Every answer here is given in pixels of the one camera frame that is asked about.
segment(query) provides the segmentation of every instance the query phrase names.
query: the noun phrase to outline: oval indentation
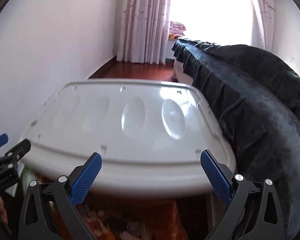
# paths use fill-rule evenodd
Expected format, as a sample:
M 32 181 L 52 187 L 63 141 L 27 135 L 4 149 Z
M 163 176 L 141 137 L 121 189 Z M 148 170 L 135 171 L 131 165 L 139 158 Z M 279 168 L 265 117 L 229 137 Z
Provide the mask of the oval indentation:
M 109 110 L 110 99 L 108 96 L 101 97 L 88 110 L 82 124 L 82 130 L 85 133 L 93 133 L 106 117 Z
M 161 115 L 168 135 L 174 140 L 180 140 L 186 131 L 186 120 L 178 104 L 166 99 L 162 104 Z
M 137 135 L 146 121 L 146 108 L 141 98 L 133 98 L 124 107 L 121 127 L 128 136 Z
M 52 127 L 57 129 L 67 124 L 74 111 L 77 110 L 80 101 L 81 96 L 79 95 L 74 95 L 73 97 L 71 97 L 56 114 L 56 117 L 54 118 L 52 123 Z

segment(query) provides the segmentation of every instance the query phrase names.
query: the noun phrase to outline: metal screw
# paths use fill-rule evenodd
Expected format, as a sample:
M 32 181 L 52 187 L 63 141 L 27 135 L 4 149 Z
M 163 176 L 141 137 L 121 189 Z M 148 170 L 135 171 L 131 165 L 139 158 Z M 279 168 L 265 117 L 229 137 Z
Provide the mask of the metal screw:
M 67 178 L 66 176 L 61 176 L 61 177 L 59 177 L 58 181 L 59 181 L 60 183 L 63 183 L 63 182 L 65 182 L 67 179 L 68 179 L 68 178 Z
M 266 184 L 268 184 L 269 186 L 272 185 L 272 181 L 270 179 L 266 179 Z
M 234 176 L 236 180 L 243 181 L 243 176 L 241 174 L 237 174 Z
M 30 183 L 29 183 L 30 187 L 34 187 L 35 185 L 37 185 L 37 181 L 36 180 L 32 180 Z

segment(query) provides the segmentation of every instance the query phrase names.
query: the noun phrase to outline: window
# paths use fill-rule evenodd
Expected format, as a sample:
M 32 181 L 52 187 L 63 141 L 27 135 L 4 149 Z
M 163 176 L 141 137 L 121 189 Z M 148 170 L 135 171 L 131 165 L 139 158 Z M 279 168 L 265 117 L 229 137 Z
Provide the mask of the window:
M 252 0 L 171 0 L 170 20 L 186 37 L 220 45 L 251 45 Z

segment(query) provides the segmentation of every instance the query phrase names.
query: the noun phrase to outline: white plastic container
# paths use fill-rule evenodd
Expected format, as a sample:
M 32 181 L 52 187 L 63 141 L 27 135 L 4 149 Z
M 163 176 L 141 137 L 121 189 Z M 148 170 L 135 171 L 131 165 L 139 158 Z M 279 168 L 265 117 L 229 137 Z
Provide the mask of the white plastic container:
M 131 79 L 72 82 L 45 103 L 21 139 L 23 162 L 56 180 L 93 152 L 102 169 L 91 190 L 143 198 L 212 191 L 200 165 L 209 149 L 235 171 L 235 156 L 207 101 L 194 87 Z

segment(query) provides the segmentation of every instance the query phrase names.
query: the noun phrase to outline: wooden floor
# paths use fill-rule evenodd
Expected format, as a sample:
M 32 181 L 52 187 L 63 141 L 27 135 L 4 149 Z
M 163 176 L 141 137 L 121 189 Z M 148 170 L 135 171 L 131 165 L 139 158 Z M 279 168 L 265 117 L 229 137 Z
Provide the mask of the wooden floor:
M 113 59 L 90 78 L 133 78 L 172 81 L 172 70 L 173 61 L 169 61 L 165 65 L 151 65 L 117 62 Z

